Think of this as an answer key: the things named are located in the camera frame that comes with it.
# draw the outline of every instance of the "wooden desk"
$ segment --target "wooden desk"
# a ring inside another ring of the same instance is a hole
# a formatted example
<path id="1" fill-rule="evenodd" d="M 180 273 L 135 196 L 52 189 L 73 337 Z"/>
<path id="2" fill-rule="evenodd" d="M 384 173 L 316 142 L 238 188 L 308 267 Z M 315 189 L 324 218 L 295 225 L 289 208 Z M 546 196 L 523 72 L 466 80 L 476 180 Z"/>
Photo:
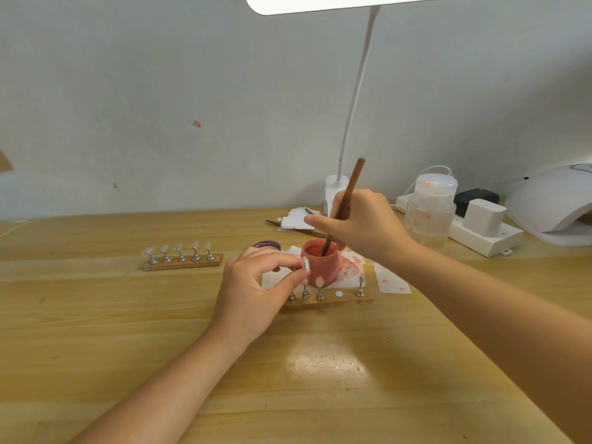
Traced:
<path id="1" fill-rule="evenodd" d="M 227 256 L 306 236 L 286 208 L 78 216 L 0 238 L 0 442 L 61 443 L 205 327 L 221 268 L 144 273 L 141 249 L 211 241 Z M 592 249 L 528 237 L 487 260 L 446 253 L 592 317 Z M 567 443 L 420 293 L 282 313 L 219 383 L 183 442 Z"/>

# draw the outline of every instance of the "wooden nail stand base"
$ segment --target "wooden nail stand base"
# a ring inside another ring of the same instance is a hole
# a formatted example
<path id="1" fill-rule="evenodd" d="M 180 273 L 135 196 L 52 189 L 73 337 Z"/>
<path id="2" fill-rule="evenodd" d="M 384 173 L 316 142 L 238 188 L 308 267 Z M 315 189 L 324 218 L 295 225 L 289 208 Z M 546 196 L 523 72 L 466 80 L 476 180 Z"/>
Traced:
<path id="1" fill-rule="evenodd" d="M 159 259 L 155 264 L 151 265 L 145 262 L 142 265 L 144 271 L 162 271 L 165 269 L 184 269 L 184 268 L 202 268 L 204 266 L 220 266 L 224 260 L 224 254 L 221 252 L 213 252 L 214 260 L 208 261 L 208 254 L 199 254 L 201 257 L 198 261 L 191 260 L 193 255 L 185 256 L 185 261 L 178 261 L 179 257 L 171 256 L 171 261 L 165 263 Z"/>
<path id="2" fill-rule="evenodd" d="M 335 306 L 337 304 L 359 304 L 361 302 L 372 302 L 372 293 L 368 287 L 364 287 L 364 296 L 356 296 L 357 288 L 341 288 L 338 290 L 323 290 L 324 300 L 317 300 L 317 290 L 309 289 L 310 298 L 301 299 L 302 291 L 294 291 L 296 298 L 287 300 L 282 310 L 309 310 L 313 308 L 322 308 L 324 306 Z M 338 298 L 335 293 L 341 291 L 343 296 Z"/>

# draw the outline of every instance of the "desk lamp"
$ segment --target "desk lamp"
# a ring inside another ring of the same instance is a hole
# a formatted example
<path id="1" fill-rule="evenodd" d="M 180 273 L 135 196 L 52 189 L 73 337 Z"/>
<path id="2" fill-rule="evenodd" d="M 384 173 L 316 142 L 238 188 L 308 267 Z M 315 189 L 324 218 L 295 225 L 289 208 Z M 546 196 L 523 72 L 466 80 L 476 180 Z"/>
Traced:
<path id="1" fill-rule="evenodd" d="M 353 97 L 349 106 L 349 113 L 345 123 L 345 131 L 343 133 L 343 140 L 341 143 L 341 150 L 339 153 L 339 163 L 337 165 L 337 174 L 328 176 L 325 180 L 325 215 L 329 215 L 333 205 L 333 199 L 336 193 L 345 190 L 349 178 L 343 175 L 343 159 L 347 149 L 347 141 L 349 139 L 349 131 L 352 126 L 353 114 L 356 111 L 356 104 L 358 103 L 358 96 L 360 87 L 362 86 L 362 79 L 364 78 L 364 71 L 366 70 L 366 63 L 368 62 L 368 51 L 370 50 L 370 43 L 372 41 L 372 32 L 374 30 L 374 23 L 376 16 L 380 11 L 381 5 L 392 5 L 395 3 L 418 2 L 425 0 L 246 0 L 247 4 L 258 14 L 275 15 L 275 14 L 294 14 L 297 12 L 311 12 L 315 10 L 328 9 L 345 9 L 348 7 L 370 7 L 370 15 L 368 18 L 368 28 L 366 29 L 366 40 L 364 41 L 364 50 L 362 51 L 362 59 L 358 69 L 358 78 L 353 89 Z"/>

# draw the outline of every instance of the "purple jar lid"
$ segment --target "purple jar lid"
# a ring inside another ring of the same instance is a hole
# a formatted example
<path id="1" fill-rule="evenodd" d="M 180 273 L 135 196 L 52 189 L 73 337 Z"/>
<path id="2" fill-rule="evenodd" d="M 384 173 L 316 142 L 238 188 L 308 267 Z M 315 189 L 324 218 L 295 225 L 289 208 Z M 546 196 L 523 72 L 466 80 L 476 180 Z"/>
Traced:
<path id="1" fill-rule="evenodd" d="M 272 240 L 265 240 L 255 243 L 253 247 L 275 247 L 278 251 L 282 250 L 282 245 L 280 245 L 277 241 Z"/>

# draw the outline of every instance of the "hand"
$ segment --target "hand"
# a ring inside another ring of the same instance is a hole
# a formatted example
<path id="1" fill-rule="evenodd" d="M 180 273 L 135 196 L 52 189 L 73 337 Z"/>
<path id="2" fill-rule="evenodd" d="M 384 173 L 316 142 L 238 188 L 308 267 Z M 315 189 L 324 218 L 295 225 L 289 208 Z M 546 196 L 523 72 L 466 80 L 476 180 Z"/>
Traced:
<path id="1" fill-rule="evenodd" d="M 270 290 L 261 288 L 263 273 L 278 267 L 294 269 Z M 290 293 L 308 277 L 299 257 L 276 249 L 249 247 L 226 263 L 207 333 L 221 337 L 240 351 L 261 335 Z"/>
<path id="2" fill-rule="evenodd" d="M 416 242 L 381 195 L 370 190 L 354 190 L 345 220 L 334 219 L 344 192 L 335 195 L 330 217 L 309 215 L 304 222 L 336 238 L 337 250 L 345 245 L 355 252 L 381 263 L 389 253 L 406 251 Z"/>

